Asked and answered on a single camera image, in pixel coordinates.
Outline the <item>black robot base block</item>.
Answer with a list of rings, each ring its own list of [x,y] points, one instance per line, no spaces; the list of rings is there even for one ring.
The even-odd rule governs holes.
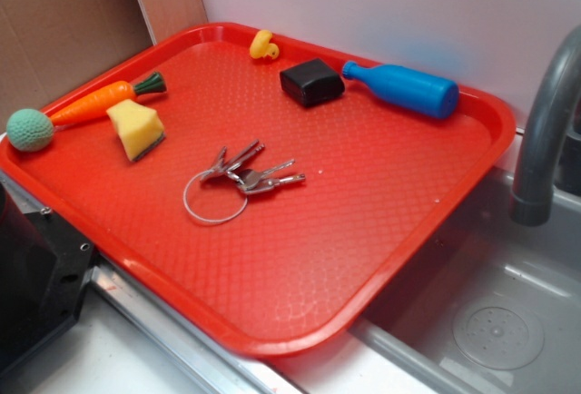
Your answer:
[[[51,210],[22,212],[1,189],[1,375],[78,321],[94,244]]]

